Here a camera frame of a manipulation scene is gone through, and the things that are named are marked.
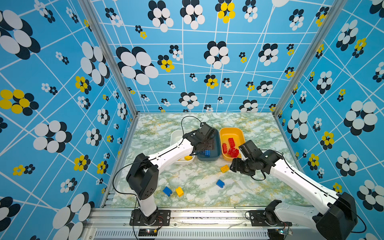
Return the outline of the dark teal plastic bin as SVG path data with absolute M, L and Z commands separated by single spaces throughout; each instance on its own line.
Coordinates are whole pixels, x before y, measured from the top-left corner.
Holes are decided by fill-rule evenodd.
M 211 155 L 209 157 L 205 156 L 205 150 L 211 151 Z M 221 141 L 219 131 L 215 129 L 213 135 L 208 141 L 207 147 L 197 154 L 198 160 L 202 162 L 213 162 L 216 161 L 222 154 L 221 150 Z

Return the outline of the small red lego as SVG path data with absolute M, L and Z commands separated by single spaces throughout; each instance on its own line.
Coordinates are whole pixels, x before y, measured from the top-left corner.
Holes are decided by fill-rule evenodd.
M 235 149 L 234 152 L 233 152 L 233 158 L 237 158 L 239 156 L 239 150 L 238 149 Z

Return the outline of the red long lego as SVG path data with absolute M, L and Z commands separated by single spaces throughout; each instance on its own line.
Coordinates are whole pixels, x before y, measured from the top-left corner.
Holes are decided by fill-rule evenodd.
M 231 148 L 228 150 L 228 155 L 230 155 L 232 158 L 234 158 L 235 153 L 236 153 L 236 148 L 234 148 L 234 147 L 231 147 Z
M 231 148 L 234 148 L 236 146 L 236 143 L 233 138 L 228 138 L 228 142 Z
M 222 151 L 223 151 L 223 154 L 227 154 L 228 153 L 228 147 L 227 147 L 226 143 L 222 144 Z

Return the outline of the yellow plastic bin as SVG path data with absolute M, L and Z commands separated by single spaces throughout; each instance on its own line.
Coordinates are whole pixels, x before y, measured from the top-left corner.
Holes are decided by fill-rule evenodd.
M 230 155 L 230 149 L 236 149 L 238 153 L 237 158 L 241 159 L 242 153 L 239 146 L 246 142 L 243 131 L 239 128 L 222 128 L 219 133 L 224 160 L 231 162 L 234 159 L 233 156 Z

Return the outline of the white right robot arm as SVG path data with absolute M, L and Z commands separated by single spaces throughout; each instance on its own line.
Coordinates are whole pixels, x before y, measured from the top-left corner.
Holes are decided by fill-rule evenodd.
M 240 152 L 241 158 L 232 161 L 232 172 L 253 177 L 260 171 L 263 176 L 273 176 L 311 203 L 311 207 L 301 207 L 272 201 L 263 216 L 268 225 L 295 223 L 318 231 L 327 240 L 345 240 L 352 233 L 358 214 L 351 195 L 326 188 L 290 165 L 282 153 L 262 151 L 252 141 L 241 145 Z

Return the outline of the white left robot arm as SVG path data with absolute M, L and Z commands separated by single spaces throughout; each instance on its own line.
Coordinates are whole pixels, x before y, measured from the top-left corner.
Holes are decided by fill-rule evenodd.
M 158 206 L 154 192 L 158 187 L 160 174 L 178 160 L 204 150 L 215 131 L 216 129 L 203 122 L 198 129 L 184 133 L 175 144 L 166 149 L 149 156 L 136 156 L 126 181 L 137 196 L 139 210 L 144 218 L 157 216 Z

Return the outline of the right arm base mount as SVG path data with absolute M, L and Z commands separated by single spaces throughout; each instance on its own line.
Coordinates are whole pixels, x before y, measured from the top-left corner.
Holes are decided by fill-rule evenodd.
M 291 222 L 282 222 L 277 219 L 268 220 L 266 214 L 262 210 L 251 210 L 245 213 L 245 218 L 251 222 L 253 227 L 291 227 Z

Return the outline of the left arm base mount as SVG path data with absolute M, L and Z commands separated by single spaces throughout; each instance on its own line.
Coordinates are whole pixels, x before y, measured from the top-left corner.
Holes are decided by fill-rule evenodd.
M 135 209 L 131 212 L 130 226 L 169 226 L 170 219 L 170 210 L 155 210 L 153 214 L 146 217 L 140 209 Z

